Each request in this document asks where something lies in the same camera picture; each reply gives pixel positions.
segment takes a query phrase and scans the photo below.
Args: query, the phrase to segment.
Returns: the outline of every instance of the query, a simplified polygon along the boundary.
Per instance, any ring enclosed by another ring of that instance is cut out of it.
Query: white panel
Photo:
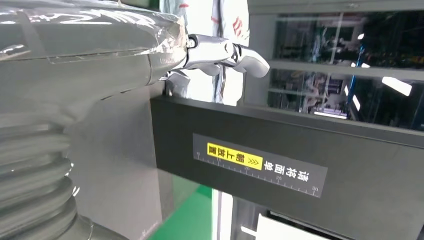
[[[259,214],[256,240],[328,240]]]

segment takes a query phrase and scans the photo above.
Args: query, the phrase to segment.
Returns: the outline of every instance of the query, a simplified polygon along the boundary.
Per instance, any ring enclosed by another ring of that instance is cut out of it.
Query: plastic wrap
[[[184,19],[112,1],[0,3],[0,61],[51,63],[172,53],[185,48]]]

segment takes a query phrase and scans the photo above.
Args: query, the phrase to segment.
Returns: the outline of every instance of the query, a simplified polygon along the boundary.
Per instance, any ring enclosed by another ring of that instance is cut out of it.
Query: gray wall
[[[155,84],[107,98],[66,130],[79,213],[131,240],[162,222],[149,107],[161,91]]]

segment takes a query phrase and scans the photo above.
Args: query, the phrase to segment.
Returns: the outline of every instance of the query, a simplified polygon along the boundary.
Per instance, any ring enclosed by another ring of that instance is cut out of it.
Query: green floor
[[[199,186],[149,240],[211,240],[212,189]]]

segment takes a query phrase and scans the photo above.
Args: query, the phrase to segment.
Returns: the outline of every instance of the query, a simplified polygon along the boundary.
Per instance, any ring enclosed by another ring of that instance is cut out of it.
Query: ceiling light
[[[330,118],[336,118],[336,119],[347,119],[347,117],[343,116],[343,115],[330,114],[330,113],[325,113],[325,112],[320,112],[320,111],[316,111],[313,114],[320,115],[320,116],[326,116],[326,117],[330,117]]]
[[[385,76],[381,81],[383,84],[391,87],[392,89],[398,91],[399,93],[405,96],[409,96],[411,93],[412,86],[397,78]]]
[[[359,109],[361,108],[361,104],[359,103],[356,95],[353,95],[353,103],[355,104],[356,109],[359,111]]]

